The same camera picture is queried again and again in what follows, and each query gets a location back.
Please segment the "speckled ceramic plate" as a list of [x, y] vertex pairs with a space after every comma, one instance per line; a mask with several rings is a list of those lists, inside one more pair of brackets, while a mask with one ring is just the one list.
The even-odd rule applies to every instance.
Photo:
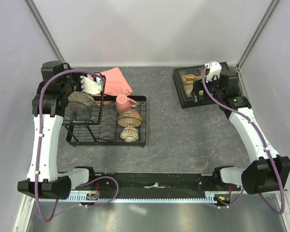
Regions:
[[71, 93], [68, 97], [69, 102], [78, 102], [78, 103], [82, 103], [86, 106], [91, 106], [95, 100], [93, 99], [93, 97], [85, 92], [81, 92], [81, 91], [74, 91], [73, 93]]

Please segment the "clear glass plate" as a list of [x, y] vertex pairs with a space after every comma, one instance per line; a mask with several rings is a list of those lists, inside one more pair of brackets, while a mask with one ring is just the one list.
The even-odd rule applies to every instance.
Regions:
[[91, 118], [88, 106], [80, 101], [70, 101], [65, 108], [64, 119], [70, 122], [85, 121]]

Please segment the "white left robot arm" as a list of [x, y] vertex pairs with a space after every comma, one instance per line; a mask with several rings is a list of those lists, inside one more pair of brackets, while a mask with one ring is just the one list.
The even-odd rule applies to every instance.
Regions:
[[91, 190], [97, 183], [90, 168], [74, 168], [63, 174], [57, 170], [58, 139], [69, 96], [74, 92], [102, 94], [106, 78], [61, 61], [44, 63], [41, 74], [43, 80], [32, 100], [34, 144], [30, 168], [26, 179], [17, 183], [17, 190], [33, 198], [65, 200], [75, 187]]

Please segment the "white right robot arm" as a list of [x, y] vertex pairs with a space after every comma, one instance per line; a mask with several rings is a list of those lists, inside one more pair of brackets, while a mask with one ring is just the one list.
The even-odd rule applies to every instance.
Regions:
[[250, 160], [244, 169], [234, 166], [214, 169], [212, 186], [223, 190], [229, 184], [238, 185], [248, 194], [283, 193], [290, 173], [290, 159], [279, 155], [266, 139], [250, 102], [237, 85], [237, 72], [202, 67], [201, 73], [194, 80], [191, 95], [199, 103], [209, 100], [219, 105], [239, 133]]

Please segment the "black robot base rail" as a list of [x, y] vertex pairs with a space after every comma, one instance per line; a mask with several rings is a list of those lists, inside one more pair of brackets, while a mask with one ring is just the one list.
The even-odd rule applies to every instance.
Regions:
[[180, 173], [95, 173], [90, 177], [110, 176], [119, 186], [117, 199], [190, 199], [204, 198], [205, 192], [229, 193], [236, 185], [217, 184], [211, 174]]

